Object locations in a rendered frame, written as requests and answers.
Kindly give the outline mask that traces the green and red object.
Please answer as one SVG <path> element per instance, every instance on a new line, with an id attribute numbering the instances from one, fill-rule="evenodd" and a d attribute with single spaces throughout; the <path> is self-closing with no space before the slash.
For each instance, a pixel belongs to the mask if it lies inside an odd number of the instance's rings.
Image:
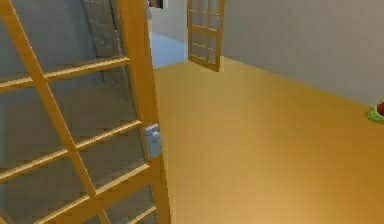
<path id="1" fill-rule="evenodd" d="M 384 99 L 369 111 L 367 117 L 372 121 L 384 122 Z"/>

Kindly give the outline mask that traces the wooden glass-paned room door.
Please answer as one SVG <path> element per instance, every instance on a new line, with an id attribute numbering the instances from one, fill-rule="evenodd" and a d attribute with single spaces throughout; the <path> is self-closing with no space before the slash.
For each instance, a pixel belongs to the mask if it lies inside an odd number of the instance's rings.
<path id="1" fill-rule="evenodd" d="M 0 224 L 171 224 L 144 0 L 0 0 Z"/>
<path id="2" fill-rule="evenodd" d="M 226 0 L 187 0 L 188 60 L 218 72 Z M 221 26 L 215 30 L 215 18 Z"/>

